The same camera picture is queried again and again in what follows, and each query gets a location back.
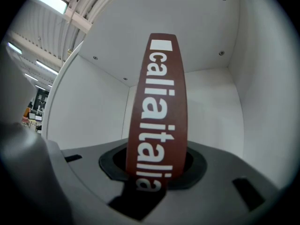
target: logo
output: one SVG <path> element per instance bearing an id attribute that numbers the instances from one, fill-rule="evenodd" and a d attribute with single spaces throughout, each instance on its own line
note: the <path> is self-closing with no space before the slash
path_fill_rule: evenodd
<path id="1" fill-rule="evenodd" d="M 151 34 L 142 62 L 127 144 L 126 171 L 136 190 L 157 192 L 183 173 L 188 115 L 177 38 Z"/>

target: white panel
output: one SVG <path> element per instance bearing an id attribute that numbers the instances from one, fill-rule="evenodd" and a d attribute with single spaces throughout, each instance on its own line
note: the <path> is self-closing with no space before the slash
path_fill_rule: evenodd
<path id="1" fill-rule="evenodd" d="M 133 87 L 130 87 L 130 89 L 129 89 L 126 110 L 125 110 L 125 116 L 124 116 L 122 139 L 127 138 L 129 135 L 129 127 L 130 127 L 133 103 L 135 100 L 136 88 L 137 88 L 137 86 L 133 86 Z"/>
<path id="2" fill-rule="evenodd" d="M 185 74 L 188 140 L 243 154 L 244 125 L 240 99 L 227 68 Z M 131 87 L 125 112 L 123 136 L 128 137 L 136 86 Z"/>
<path id="3" fill-rule="evenodd" d="M 79 53 L 134 86 L 149 35 L 170 33 L 177 36 L 185 72 L 227 67 L 238 16 L 239 0 L 112 0 L 90 29 Z M 223 56 L 219 55 L 221 50 L 225 51 Z"/>
<path id="4" fill-rule="evenodd" d="M 151 40 L 150 50 L 173 51 L 172 42 L 167 40 Z"/>
<path id="5" fill-rule="evenodd" d="M 299 44 L 274 0 L 240 0 L 229 65 L 245 126 L 243 158 L 280 188 L 299 161 Z"/>
<path id="6" fill-rule="evenodd" d="M 47 139 L 61 149 L 121 139 L 128 92 L 128 86 L 78 55 L 56 89 Z"/>

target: fluorescent light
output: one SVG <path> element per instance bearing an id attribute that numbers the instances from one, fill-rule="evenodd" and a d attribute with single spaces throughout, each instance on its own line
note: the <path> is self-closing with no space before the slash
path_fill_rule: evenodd
<path id="1" fill-rule="evenodd" d="M 52 7 L 54 10 L 58 11 L 61 14 L 66 12 L 68 3 L 64 0 L 39 0 L 48 6 Z"/>
<path id="2" fill-rule="evenodd" d="M 40 88 L 40 89 L 42 89 L 42 90 L 45 90 L 45 91 L 46 91 L 46 89 L 43 89 L 43 88 L 41 88 L 41 87 L 39 87 L 39 86 L 37 86 L 37 85 L 36 85 L 36 87 L 38 87 L 38 88 Z"/>
<path id="3" fill-rule="evenodd" d="M 14 49 L 17 53 L 22 54 L 22 51 L 21 51 L 19 48 L 17 48 L 15 45 L 12 45 L 11 43 L 7 43 L 7 45 L 8 45 L 10 48 Z"/>
<path id="4" fill-rule="evenodd" d="M 39 60 L 37 60 L 37 64 L 38 64 L 38 65 L 40 65 L 41 67 L 43 67 L 43 68 L 47 69 L 48 71 L 50 71 L 50 72 L 54 73 L 55 75 L 57 75 L 57 74 L 58 74 L 58 72 L 56 72 L 55 70 L 53 70 L 53 69 L 51 69 L 51 68 L 47 67 L 45 64 L 41 63 Z"/>
<path id="5" fill-rule="evenodd" d="M 34 77 L 32 77 L 32 76 L 29 76 L 29 75 L 28 75 L 28 74 L 26 74 L 26 73 L 25 73 L 25 75 L 26 75 L 26 76 L 28 76 L 28 77 L 30 77 L 30 78 L 32 78 L 33 80 L 36 80 L 36 81 L 38 81 L 38 79 L 36 79 L 36 78 L 34 78 Z"/>

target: desk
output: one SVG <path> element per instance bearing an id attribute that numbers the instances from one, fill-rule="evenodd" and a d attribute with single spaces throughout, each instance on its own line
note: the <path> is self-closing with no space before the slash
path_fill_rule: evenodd
<path id="1" fill-rule="evenodd" d="M 38 115 L 38 113 L 41 113 L 41 114 L 42 114 L 42 118 L 43 118 L 43 116 L 44 116 L 44 111 L 38 110 L 38 109 L 37 109 L 37 115 Z"/>
<path id="2" fill-rule="evenodd" d="M 37 126 L 41 126 L 42 125 L 42 122 L 36 121 L 34 119 L 29 119 L 29 124 L 28 124 L 29 128 L 31 127 L 32 124 L 34 124 L 36 126 L 36 128 L 37 128 Z"/>

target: black slot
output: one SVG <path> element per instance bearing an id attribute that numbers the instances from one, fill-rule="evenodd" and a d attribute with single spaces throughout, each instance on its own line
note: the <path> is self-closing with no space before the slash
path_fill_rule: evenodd
<path id="1" fill-rule="evenodd" d="M 232 183 L 238 190 L 240 196 L 250 211 L 264 203 L 264 198 L 259 194 L 259 192 L 254 188 L 247 178 L 237 178 L 233 180 Z"/>
<path id="2" fill-rule="evenodd" d="M 99 158 L 99 166 L 112 180 L 129 180 L 125 172 L 127 144 L 114 148 Z M 168 183 L 168 190 L 181 190 L 191 188 L 201 180 L 206 173 L 207 163 L 205 158 L 197 151 L 187 148 L 186 161 L 183 174 Z"/>
<path id="3" fill-rule="evenodd" d="M 76 154 L 76 155 L 71 155 L 69 157 L 65 157 L 65 160 L 66 160 L 67 163 L 69 163 L 69 162 L 73 162 L 73 161 L 76 161 L 76 160 L 81 159 L 81 158 L 82 158 L 82 156 Z"/>

